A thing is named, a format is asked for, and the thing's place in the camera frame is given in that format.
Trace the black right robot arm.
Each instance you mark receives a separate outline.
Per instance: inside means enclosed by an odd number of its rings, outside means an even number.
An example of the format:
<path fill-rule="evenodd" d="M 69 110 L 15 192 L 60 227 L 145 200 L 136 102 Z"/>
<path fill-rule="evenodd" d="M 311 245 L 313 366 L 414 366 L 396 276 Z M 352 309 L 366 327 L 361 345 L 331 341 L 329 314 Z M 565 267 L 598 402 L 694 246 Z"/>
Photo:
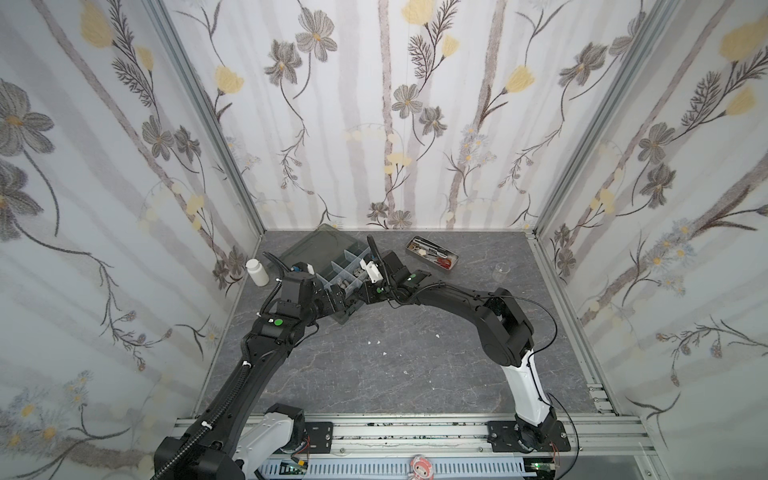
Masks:
<path fill-rule="evenodd" d="M 433 280 L 422 270 L 410 271 L 398 255 L 381 252 L 367 237 L 370 260 L 362 263 L 368 279 L 353 294 L 367 305 L 388 302 L 394 308 L 423 306 L 458 316 L 473 325 L 485 355 L 499 365 L 513 396 L 513 424 L 505 432 L 493 430 L 495 449 L 522 453 L 567 452 L 571 449 L 564 424 L 540 380 L 535 355 L 534 328 L 508 290 L 472 290 Z"/>

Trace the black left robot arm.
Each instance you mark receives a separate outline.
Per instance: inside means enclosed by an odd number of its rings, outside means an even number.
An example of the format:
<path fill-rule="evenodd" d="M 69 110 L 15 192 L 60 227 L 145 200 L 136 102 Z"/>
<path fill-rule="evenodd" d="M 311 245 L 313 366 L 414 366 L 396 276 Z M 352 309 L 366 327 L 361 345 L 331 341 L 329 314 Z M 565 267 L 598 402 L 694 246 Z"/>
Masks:
<path fill-rule="evenodd" d="M 259 478 L 261 465 L 277 450 L 302 442 L 295 425 L 302 413 L 278 407 L 246 431 L 253 404 L 319 319 L 344 312 L 355 301 L 340 287 L 324 288 L 303 262 L 278 268 L 278 279 L 240 342 L 241 359 L 214 400 L 179 438 L 167 437 L 154 454 L 155 479 Z"/>

